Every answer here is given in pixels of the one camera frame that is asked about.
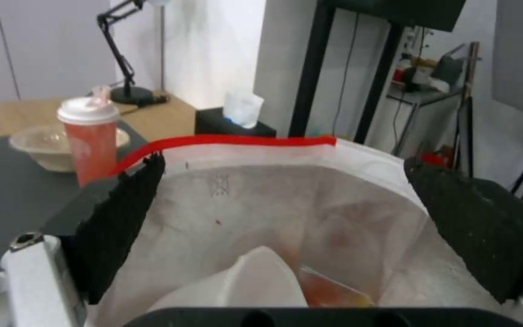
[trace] white cup lid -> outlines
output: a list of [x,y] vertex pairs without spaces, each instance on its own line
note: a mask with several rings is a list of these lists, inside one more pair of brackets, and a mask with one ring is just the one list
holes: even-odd
[[104,106],[88,105],[91,97],[69,99],[58,109],[58,119],[74,125],[100,125],[116,122],[120,118],[118,108],[108,102]]

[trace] desk lamp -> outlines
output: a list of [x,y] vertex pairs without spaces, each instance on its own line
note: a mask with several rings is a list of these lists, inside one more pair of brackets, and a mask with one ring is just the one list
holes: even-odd
[[126,58],[120,53],[120,50],[118,50],[118,47],[110,34],[110,27],[112,25],[143,10],[145,2],[149,2],[154,6],[165,6],[169,0],[125,0],[96,17],[100,30],[102,31],[104,38],[106,38],[108,46],[110,46],[110,50],[124,75],[124,86],[114,88],[110,93],[110,99],[120,104],[147,106],[161,104],[168,101],[168,97],[155,97],[149,89],[133,86],[135,85],[134,69],[129,64],[128,60],[126,60]]

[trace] dark table surface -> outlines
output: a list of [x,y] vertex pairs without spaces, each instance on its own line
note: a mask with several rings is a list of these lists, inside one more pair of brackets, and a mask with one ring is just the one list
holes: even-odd
[[[124,122],[118,126],[131,137],[130,145],[119,151],[119,157],[147,143]],[[78,213],[88,209],[91,213],[94,203],[112,185],[110,181],[99,182],[81,190],[74,173],[48,172],[27,154],[11,149],[8,137],[0,137],[0,258],[18,234],[41,230],[52,217],[56,217],[56,224],[51,230],[57,233],[62,232],[62,226],[81,221]]]

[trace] tissue box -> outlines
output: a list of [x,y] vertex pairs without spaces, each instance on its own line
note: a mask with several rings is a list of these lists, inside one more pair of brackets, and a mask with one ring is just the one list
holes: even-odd
[[195,114],[195,134],[226,134],[276,137],[276,130],[262,122],[252,129],[233,124],[223,116],[223,108],[198,110]]

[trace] black sponge pad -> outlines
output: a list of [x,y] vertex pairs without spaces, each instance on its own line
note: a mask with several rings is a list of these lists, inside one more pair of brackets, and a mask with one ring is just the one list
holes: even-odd
[[488,180],[405,161],[405,173],[446,242],[498,302],[523,291],[523,201]]
[[118,177],[109,198],[96,205],[73,236],[60,236],[76,288],[97,304],[122,267],[156,195],[164,158],[153,154],[133,176]]

